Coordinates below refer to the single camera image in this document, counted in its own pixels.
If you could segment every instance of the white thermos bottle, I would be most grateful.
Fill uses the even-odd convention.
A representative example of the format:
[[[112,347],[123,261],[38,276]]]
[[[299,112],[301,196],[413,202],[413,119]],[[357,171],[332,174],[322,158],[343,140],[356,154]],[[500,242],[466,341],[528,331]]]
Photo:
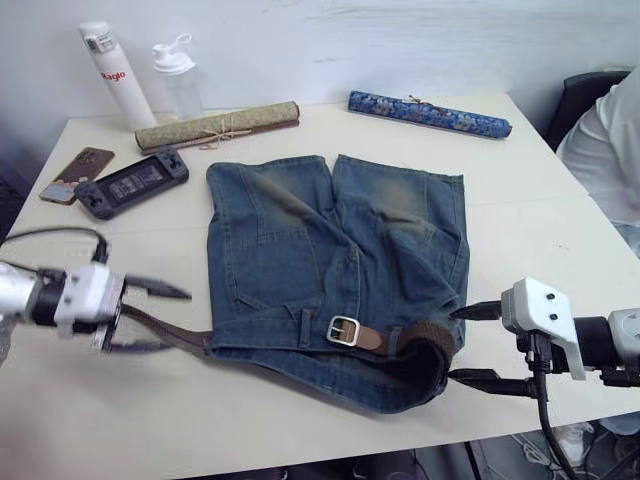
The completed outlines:
[[[162,75],[167,95],[180,120],[204,114],[198,92],[198,73],[195,62],[185,52],[191,35],[183,33],[171,45],[160,43],[153,47],[154,68]]]
[[[78,26],[78,30],[129,127],[135,131],[155,126],[153,112],[109,24],[85,22]]]

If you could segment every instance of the black cable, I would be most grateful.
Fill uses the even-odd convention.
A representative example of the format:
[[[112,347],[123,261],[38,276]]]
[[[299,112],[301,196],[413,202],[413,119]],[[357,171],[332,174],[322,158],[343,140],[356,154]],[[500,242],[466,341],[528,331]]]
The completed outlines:
[[[476,455],[473,453],[473,449],[471,448],[471,442],[464,442],[464,449],[467,451],[467,457],[469,457],[471,470],[473,470],[473,478],[475,478],[476,480],[482,480],[482,475],[480,475],[480,468],[478,467]]]
[[[591,455],[591,452],[593,451],[593,447],[596,446],[596,441],[598,440],[598,435],[600,435],[600,430],[602,429],[602,426],[600,425],[600,422],[596,422],[596,428],[594,428],[593,430],[593,438],[591,439],[591,443],[589,444],[589,450],[587,451],[587,454],[584,456],[584,471],[586,472],[587,477],[589,477],[589,455]]]
[[[29,237],[32,235],[40,235],[45,233],[57,233],[57,232],[78,232],[78,233],[87,233],[91,234],[98,239],[98,244],[96,245],[95,252],[93,253],[93,257],[91,261],[98,263],[107,263],[107,259],[109,258],[109,242],[107,239],[103,237],[99,232],[92,228],[88,227],[45,227],[45,228],[36,228],[33,230],[25,230],[23,232],[15,233],[13,235],[9,235],[4,239],[4,243],[9,243],[20,238]],[[21,265],[16,265],[18,268],[22,270],[27,270],[31,272],[37,272],[37,270],[33,270],[29,267],[23,267]]]
[[[546,373],[542,371],[534,371],[533,379],[536,383],[537,390],[537,400],[538,400],[538,415],[540,417],[540,425],[542,426],[542,433],[544,437],[549,442],[549,446],[551,447],[551,451],[556,456],[558,463],[564,470],[564,473],[567,474],[570,480],[578,480],[576,473],[571,468],[567,457],[564,455],[562,451],[562,447],[556,440],[556,437],[553,435],[553,431],[551,430],[551,423],[549,423],[549,412],[547,411],[547,377]]]
[[[27,267],[26,265],[22,265],[20,263],[8,262],[7,260],[0,260],[0,262],[6,263],[7,265],[18,270],[24,270],[25,272],[35,273],[36,275],[38,274],[38,271],[35,268]]]
[[[427,471],[424,469],[424,466],[422,465],[420,460],[418,460],[418,454],[415,448],[413,449],[413,462],[416,464],[416,467],[418,467],[418,470],[420,470],[420,473],[422,473],[424,480],[431,480],[431,477],[427,474]]]

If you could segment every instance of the smartphone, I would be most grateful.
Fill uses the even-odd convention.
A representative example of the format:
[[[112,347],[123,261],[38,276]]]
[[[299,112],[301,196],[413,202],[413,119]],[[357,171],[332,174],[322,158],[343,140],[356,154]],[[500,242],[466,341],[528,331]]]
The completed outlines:
[[[86,147],[40,193],[40,198],[48,202],[71,205],[76,199],[73,190],[78,184],[94,180],[114,156],[110,150]]]

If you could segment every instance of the black chair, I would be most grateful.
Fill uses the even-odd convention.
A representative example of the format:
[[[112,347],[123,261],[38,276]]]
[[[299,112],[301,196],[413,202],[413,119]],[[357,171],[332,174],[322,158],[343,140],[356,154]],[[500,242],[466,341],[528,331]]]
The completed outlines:
[[[553,120],[544,136],[555,152],[564,136],[569,133],[578,119],[589,110],[596,100],[606,95],[613,85],[617,85],[629,75],[626,71],[592,72],[569,77],[564,81],[564,91],[553,115]]]
[[[24,196],[3,176],[0,169],[0,245],[8,235],[24,204]]]

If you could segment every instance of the back pocket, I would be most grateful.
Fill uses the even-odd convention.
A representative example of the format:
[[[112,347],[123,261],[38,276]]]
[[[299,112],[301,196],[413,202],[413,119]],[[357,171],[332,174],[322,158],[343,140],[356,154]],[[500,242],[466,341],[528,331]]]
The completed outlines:
[[[322,289],[306,228],[264,234],[236,246],[233,280],[238,313],[318,296]]]

